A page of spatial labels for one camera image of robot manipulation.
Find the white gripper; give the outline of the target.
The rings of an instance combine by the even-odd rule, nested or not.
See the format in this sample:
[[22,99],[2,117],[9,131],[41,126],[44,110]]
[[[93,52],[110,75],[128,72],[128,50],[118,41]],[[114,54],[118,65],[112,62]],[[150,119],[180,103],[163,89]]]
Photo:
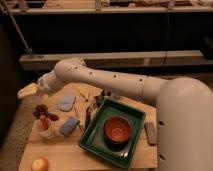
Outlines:
[[55,72],[51,71],[38,79],[38,85],[31,83],[20,89],[17,93],[17,98],[22,99],[25,96],[35,94],[38,88],[42,93],[51,94],[62,88],[62,82],[57,78]]

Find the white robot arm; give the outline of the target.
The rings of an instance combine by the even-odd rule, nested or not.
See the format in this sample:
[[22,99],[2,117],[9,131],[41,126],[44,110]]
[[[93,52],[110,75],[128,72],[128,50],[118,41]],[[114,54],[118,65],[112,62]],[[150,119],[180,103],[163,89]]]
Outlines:
[[84,83],[156,108],[158,171],[213,171],[213,91],[202,81],[91,69],[81,58],[63,59],[18,91],[23,98]]

